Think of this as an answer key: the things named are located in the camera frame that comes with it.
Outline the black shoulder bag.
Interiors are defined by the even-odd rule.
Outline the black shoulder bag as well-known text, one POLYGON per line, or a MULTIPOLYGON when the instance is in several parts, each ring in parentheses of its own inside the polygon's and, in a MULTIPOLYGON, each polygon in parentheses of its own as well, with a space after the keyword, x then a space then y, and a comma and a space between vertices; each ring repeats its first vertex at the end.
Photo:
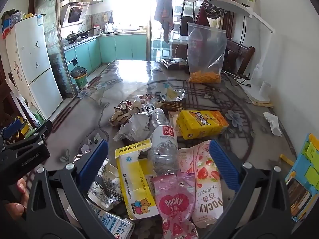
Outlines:
POLYGON ((181 21, 180 21, 180 28, 179 28, 179 35, 180 36, 188 36, 188 23, 193 23, 195 19, 195 4, 192 2, 192 13, 193 16, 184 16, 184 8, 185 8, 186 0, 183 1, 182 11, 181 11, 181 21))

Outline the person's left hand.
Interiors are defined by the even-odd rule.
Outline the person's left hand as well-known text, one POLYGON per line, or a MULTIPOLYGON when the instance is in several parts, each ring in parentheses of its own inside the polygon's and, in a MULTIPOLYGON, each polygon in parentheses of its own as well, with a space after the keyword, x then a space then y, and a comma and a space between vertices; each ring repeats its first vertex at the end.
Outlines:
POLYGON ((29 193, 27 191, 27 184, 22 177, 17 181, 17 189, 21 194, 20 202, 10 202, 5 204, 5 208, 13 219, 19 219, 25 210, 27 210, 29 193))

